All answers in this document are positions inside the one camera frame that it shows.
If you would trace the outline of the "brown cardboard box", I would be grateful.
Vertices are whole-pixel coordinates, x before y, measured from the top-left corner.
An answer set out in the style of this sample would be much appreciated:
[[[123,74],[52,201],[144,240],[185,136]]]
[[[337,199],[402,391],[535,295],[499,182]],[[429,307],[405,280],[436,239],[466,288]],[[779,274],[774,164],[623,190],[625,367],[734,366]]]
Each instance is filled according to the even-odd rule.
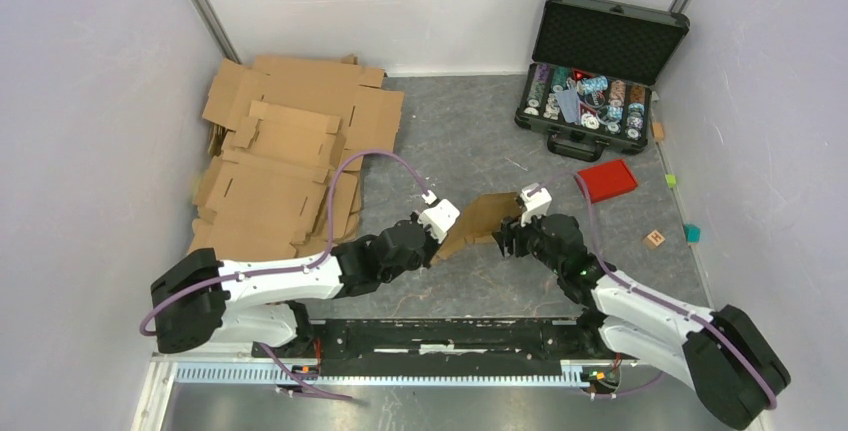
[[[521,215],[517,198],[517,192],[479,195],[460,212],[433,262],[445,261],[469,245],[493,243],[501,222]]]

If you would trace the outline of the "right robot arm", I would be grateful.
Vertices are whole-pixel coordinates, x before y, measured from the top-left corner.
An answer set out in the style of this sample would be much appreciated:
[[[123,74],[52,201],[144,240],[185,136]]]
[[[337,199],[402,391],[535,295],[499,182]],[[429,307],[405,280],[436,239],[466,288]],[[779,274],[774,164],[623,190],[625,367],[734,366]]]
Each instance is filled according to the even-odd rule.
[[[492,236],[503,255],[531,256],[550,269],[564,295],[583,307],[577,343],[585,356],[643,361],[692,389],[733,429],[774,409],[791,383],[747,313],[692,305],[637,282],[587,249],[572,216],[507,217]]]

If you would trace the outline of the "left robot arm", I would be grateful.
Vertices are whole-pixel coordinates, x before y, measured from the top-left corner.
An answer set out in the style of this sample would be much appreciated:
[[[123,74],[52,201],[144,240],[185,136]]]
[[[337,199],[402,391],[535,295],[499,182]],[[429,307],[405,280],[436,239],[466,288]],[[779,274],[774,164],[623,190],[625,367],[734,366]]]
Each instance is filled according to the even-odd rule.
[[[430,265],[457,216],[428,209],[378,235],[336,245],[327,254],[243,262],[201,248],[150,287],[153,310],[144,319],[162,354],[209,343],[264,343],[290,358],[314,345],[301,301],[357,297],[407,271]]]

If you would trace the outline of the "red flat box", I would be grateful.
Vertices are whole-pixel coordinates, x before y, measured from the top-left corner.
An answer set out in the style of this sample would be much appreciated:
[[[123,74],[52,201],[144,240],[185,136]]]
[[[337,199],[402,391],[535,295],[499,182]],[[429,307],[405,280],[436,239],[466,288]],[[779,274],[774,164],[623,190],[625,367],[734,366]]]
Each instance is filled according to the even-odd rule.
[[[630,193],[639,186],[635,175],[623,159],[580,170],[575,181],[592,204]]]

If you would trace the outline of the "wooden letter cube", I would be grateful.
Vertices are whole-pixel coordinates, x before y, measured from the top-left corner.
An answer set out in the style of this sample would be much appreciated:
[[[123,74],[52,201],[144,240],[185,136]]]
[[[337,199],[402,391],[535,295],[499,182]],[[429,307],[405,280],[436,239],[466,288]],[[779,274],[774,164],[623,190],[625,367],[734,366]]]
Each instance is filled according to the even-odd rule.
[[[659,230],[652,230],[643,238],[642,243],[649,249],[657,249],[665,241],[665,236]]]

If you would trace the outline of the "teal cube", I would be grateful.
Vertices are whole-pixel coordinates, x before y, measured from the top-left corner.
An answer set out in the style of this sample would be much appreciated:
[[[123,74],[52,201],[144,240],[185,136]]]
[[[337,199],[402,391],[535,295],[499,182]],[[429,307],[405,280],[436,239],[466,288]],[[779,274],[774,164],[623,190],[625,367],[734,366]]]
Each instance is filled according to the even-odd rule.
[[[683,231],[687,243],[695,244],[700,242],[701,229],[697,225],[686,223],[683,225]]]

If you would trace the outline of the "black poker chip case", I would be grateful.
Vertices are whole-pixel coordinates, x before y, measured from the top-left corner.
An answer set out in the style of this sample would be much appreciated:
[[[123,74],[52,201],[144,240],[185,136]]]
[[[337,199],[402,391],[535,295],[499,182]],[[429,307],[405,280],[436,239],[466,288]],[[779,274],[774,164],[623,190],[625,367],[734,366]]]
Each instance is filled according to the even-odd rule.
[[[648,145],[652,85],[690,29],[682,13],[609,0],[545,0],[514,122],[586,162]]]

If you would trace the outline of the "small orange wooden block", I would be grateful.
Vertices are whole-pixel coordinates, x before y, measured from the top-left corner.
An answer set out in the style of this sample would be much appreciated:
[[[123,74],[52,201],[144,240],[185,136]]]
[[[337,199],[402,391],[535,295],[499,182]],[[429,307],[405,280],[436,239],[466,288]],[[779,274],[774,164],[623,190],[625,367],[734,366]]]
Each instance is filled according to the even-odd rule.
[[[651,124],[651,130],[655,142],[659,143],[665,139],[665,130],[660,122],[653,122]]]

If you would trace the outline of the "stack of flat cardboard boxes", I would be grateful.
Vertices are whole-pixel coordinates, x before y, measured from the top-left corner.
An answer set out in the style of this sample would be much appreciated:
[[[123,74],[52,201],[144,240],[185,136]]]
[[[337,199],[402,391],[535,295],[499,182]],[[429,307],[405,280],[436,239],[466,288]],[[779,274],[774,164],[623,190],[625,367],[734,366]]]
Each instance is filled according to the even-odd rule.
[[[354,56],[223,60],[202,112],[216,135],[191,248],[264,261],[354,239],[363,152],[392,150],[401,123],[404,95],[384,77]]]

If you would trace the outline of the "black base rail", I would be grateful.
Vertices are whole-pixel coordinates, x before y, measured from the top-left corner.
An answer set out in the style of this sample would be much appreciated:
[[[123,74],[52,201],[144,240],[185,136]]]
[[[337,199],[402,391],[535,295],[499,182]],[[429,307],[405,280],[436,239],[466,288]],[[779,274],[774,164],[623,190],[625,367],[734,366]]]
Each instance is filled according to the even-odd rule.
[[[327,319],[272,353],[314,358],[323,377],[554,377],[563,360],[615,358],[558,318]]]

